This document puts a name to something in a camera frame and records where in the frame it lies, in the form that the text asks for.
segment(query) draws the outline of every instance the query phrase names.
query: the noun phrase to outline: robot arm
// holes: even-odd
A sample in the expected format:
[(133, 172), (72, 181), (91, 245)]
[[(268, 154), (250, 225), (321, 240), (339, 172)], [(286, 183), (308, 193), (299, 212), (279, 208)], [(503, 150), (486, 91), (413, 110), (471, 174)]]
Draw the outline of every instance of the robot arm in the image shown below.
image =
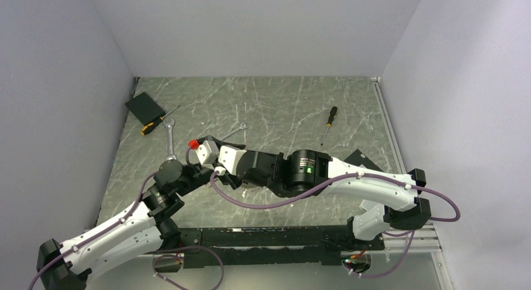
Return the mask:
[[(423, 172), (418, 169), (413, 171), (414, 176), (383, 173), (306, 149), (295, 151), (284, 159), (282, 153), (243, 150), (224, 145), (212, 137), (200, 139), (192, 146), (201, 164), (211, 164), (219, 172), (226, 171), (229, 177), (267, 187), (279, 197), (295, 197), (327, 180), (357, 173), (356, 179), (333, 182), (312, 195), (346, 194), (376, 202), (365, 214), (354, 217), (353, 233), (359, 240), (372, 240), (390, 227), (420, 229), (431, 217), (429, 201), (418, 197), (417, 191), (411, 188), (411, 185), (425, 185)], [(386, 180), (364, 178), (364, 175)]]
[[(377, 172), (312, 150), (298, 150), (284, 159), (282, 153), (244, 150), (244, 145), (220, 142), (211, 136), (192, 141), (190, 146), (200, 164), (164, 162), (154, 176), (155, 184), (138, 198), (137, 207), (129, 216), (126, 215), (135, 204), (83, 235), (62, 243), (51, 239), (41, 245), (37, 270), (44, 287), (83, 290), (90, 280), (140, 254), (189, 245), (180, 238), (170, 217), (183, 207), (180, 197), (209, 182), (215, 171), (206, 165), (226, 172), (218, 178), (233, 189), (246, 182), (268, 187), (279, 197), (296, 197), (346, 173), (357, 173), (358, 177), (373, 174), (404, 183), (401, 187), (377, 179), (343, 179), (313, 193), (348, 194), (377, 202), (348, 223), (350, 237), (359, 240), (372, 240), (390, 227), (419, 229), (431, 217), (429, 202), (408, 187), (418, 182), (409, 174)], [(91, 237), (96, 239), (86, 242)]]

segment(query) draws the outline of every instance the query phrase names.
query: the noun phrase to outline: wrench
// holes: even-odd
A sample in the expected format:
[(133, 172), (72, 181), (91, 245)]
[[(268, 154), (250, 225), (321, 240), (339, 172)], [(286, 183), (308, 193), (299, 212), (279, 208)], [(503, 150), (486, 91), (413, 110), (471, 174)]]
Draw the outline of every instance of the wrench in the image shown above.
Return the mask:
[(177, 156), (173, 152), (173, 126), (175, 124), (175, 120), (173, 118), (164, 118), (162, 123), (164, 124), (164, 127), (166, 127), (168, 135), (168, 156), (166, 157), (166, 160), (176, 160)]
[(232, 130), (231, 132), (229, 132), (228, 134), (226, 134), (226, 136), (220, 138), (219, 140), (220, 140), (221, 142), (223, 142), (224, 140), (226, 140), (226, 139), (227, 139), (228, 137), (230, 137), (231, 135), (233, 135), (233, 134), (239, 132), (240, 130), (245, 130), (245, 129), (247, 129), (247, 124), (245, 124), (245, 123), (241, 123), (241, 124), (240, 124), (240, 127), (239, 127), (238, 129)]

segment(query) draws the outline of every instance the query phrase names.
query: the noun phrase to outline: metal extrusion frame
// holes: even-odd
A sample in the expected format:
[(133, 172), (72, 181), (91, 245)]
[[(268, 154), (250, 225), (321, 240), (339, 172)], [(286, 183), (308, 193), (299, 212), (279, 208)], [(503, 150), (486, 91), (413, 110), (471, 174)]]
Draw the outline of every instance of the metal extrusion frame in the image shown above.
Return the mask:
[[(385, 122), (385, 127), (387, 131), (387, 136), (389, 137), (389, 141), (391, 142), (391, 148), (394, 152), (395, 161), (397, 164), (397, 167), (399, 168), (399, 173), (406, 173), (406, 169), (404, 166), (404, 161), (402, 159), (402, 155), (400, 154), (400, 149), (398, 148), (398, 143), (396, 141), (396, 137), (394, 136), (393, 127), (391, 125), (391, 120), (389, 119), (389, 115), (387, 112), (387, 109), (385, 107), (385, 103), (382, 97), (382, 93), (379, 86), (380, 77), (374, 77), (371, 78), (374, 86), (374, 94), (377, 97), (380, 109), (382, 110), (382, 117)], [(404, 237), (389, 237), (385, 236), (385, 244), (386, 244), (386, 251), (393, 252), (396, 250), (395, 242), (394, 240), (398, 240), (402, 243), (402, 247), (404, 247), (404, 243), (402, 241), (407, 241), (408, 236)], [(451, 281), (450, 273), (448, 272), (448, 267), (446, 265), (446, 261), (443, 255), (443, 251), (441, 248), (441, 244), (439, 242), (439, 238), (437, 237), (437, 233), (435, 230), (435, 227), (433, 224), (427, 224), (419, 230), (418, 232), (415, 232), (415, 237), (413, 238), (413, 242), (411, 243), (411, 248), (409, 253), (431, 253), (431, 258), (433, 260), (433, 265), (435, 267), (435, 271), (437, 273), (439, 283), (441, 285), (442, 290), (454, 290), (453, 282)]]

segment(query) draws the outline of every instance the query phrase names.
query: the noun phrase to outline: marble surface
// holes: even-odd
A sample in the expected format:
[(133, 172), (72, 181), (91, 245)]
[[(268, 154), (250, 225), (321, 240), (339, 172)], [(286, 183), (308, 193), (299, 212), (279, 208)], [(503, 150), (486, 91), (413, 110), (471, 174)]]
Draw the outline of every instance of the marble surface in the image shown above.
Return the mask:
[[(236, 77), (141, 78), (136, 95), (147, 92), (166, 110), (180, 108), (175, 119), (175, 154), (184, 163), (188, 141), (204, 135), (221, 137), (247, 123), (246, 132), (230, 138), (248, 149), (284, 152), (301, 148), (344, 159), (360, 149), (386, 172), (397, 172), (381, 107), (369, 78)], [(339, 108), (324, 146), (320, 146), (332, 106)], [(133, 201), (142, 180), (157, 170), (166, 156), (166, 129), (142, 136), (140, 122), (130, 113), (101, 206), (101, 223)], [(266, 188), (232, 190), (230, 196), (250, 204), (283, 199)], [(345, 195), (310, 197), (272, 210), (237, 207), (202, 187), (182, 198), (185, 206), (173, 219), (179, 227), (238, 227), (344, 224), (362, 214), (361, 200)]]

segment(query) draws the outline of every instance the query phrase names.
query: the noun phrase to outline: red cap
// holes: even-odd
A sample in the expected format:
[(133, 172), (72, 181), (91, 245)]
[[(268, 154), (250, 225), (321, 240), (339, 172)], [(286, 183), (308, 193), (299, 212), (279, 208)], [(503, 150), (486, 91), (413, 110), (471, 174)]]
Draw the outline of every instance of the red cap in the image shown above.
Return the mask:
[(197, 147), (199, 147), (199, 142), (197, 140), (191, 140), (190, 142), (188, 142), (188, 146), (190, 147), (190, 149), (195, 150), (197, 149)]

